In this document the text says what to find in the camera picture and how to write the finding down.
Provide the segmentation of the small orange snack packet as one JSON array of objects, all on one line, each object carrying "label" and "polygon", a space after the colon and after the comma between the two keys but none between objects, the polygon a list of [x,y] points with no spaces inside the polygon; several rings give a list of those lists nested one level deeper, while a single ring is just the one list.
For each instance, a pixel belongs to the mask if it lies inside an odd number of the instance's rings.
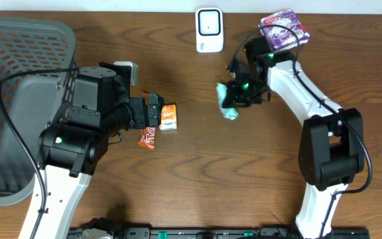
[{"label": "small orange snack packet", "polygon": [[159,129],[166,131],[166,130],[173,130],[177,129],[177,113],[176,113],[176,105],[175,104],[169,104],[164,105],[161,112],[161,123],[159,125]]}]

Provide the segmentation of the orange Top chocolate bar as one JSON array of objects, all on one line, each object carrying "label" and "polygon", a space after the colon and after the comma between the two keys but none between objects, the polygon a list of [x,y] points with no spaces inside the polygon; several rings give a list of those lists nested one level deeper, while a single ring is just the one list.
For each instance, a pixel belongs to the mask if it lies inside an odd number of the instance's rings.
[{"label": "orange Top chocolate bar", "polygon": [[138,145],[147,149],[155,149],[156,127],[146,127],[141,130]]}]

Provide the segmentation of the teal white snack packet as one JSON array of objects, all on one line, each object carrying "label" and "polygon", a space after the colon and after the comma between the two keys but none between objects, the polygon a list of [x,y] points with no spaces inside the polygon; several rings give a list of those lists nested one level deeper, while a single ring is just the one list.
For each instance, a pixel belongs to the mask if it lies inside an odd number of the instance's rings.
[{"label": "teal white snack packet", "polygon": [[222,116],[227,120],[236,120],[239,117],[237,108],[231,101],[231,96],[228,93],[228,87],[226,84],[216,84],[216,95],[218,98],[218,106]]}]

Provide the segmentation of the red blue snack packet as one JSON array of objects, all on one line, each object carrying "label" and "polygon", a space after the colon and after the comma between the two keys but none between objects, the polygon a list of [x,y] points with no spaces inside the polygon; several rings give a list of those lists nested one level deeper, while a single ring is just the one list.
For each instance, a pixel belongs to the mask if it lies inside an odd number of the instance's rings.
[{"label": "red blue snack packet", "polygon": [[297,47],[296,38],[290,31],[284,29],[284,27],[290,29],[297,35],[300,44],[307,43],[310,38],[310,34],[303,27],[292,9],[279,11],[262,18],[258,26],[262,27],[265,25],[269,25],[269,27],[261,29],[261,34],[265,36],[273,51],[289,50]]}]

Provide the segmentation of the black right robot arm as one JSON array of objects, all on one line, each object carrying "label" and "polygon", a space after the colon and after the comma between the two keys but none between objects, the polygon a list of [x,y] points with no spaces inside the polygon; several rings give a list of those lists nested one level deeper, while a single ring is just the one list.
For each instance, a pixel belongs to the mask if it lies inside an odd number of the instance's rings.
[{"label": "black right robot arm", "polygon": [[332,217],[348,185],[371,163],[363,143],[363,120],[355,109],[331,101],[303,72],[297,55],[274,51],[265,37],[241,44],[248,66],[233,58],[233,79],[218,88],[220,108],[261,104],[263,94],[278,94],[302,126],[298,166],[306,181],[292,235],[323,238],[332,233]]}]

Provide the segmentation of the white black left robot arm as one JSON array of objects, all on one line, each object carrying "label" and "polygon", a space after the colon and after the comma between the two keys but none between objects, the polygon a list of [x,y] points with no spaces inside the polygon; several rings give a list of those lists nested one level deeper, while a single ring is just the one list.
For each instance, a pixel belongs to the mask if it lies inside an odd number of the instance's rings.
[{"label": "white black left robot arm", "polygon": [[66,238],[109,139],[123,130],[160,125],[163,97],[132,97],[136,81],[133,62],[79,69],[72,103],[61,106],[38,137],[40,170],[20,238]]}]

